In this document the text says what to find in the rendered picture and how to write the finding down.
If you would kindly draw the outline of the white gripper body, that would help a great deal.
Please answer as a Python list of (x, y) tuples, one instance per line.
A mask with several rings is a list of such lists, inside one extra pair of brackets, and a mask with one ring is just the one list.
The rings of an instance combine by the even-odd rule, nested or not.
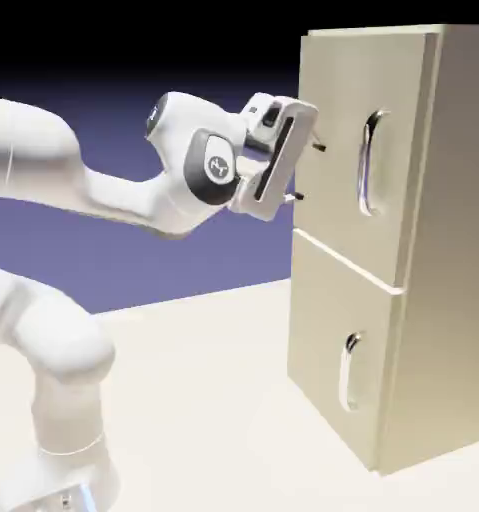
[(253, 96), (242, 109), (245, 146), (268, 155), (265, 161), (237, 159), (239, 184), (228, 208), (271, 221), (280, 206), (294, 196), (286, 193), (296, 164), (311, 138), (318, 117), (316, 106), (287, 96)]

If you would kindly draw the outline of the beige cabinet door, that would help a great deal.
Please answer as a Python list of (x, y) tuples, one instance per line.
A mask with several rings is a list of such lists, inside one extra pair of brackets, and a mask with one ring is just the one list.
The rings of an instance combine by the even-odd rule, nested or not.
[[(349, 268), (300, 232), (293, 235), (287, 372), (363, 465), (379, 466), (394, 334), (401, 295)], [(340, 356), (353, 351), (350, 394), (357, 410), (338, 400)]]
[[(320, 152), (301, 157), (305, 198), (294, 223), (391, 287), (405, 280), (416, 186), (428, 121), (438, 36), (432, 32), (339, 31), (302, 41), (299, 96), (319, 110)], [(362, 129), (378, 109), (371, 150), (372, 217), (356, 197)]]

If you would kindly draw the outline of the beige cabinet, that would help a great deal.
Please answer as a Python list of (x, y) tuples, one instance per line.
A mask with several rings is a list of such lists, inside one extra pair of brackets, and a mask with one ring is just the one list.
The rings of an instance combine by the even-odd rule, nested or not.
[(479, 25), (314, 30), (302, 41), (339, 31), (438, 36), (402, 286), (293, 229), (402, 297), (373, 470), (389, 475), (479, 442)]

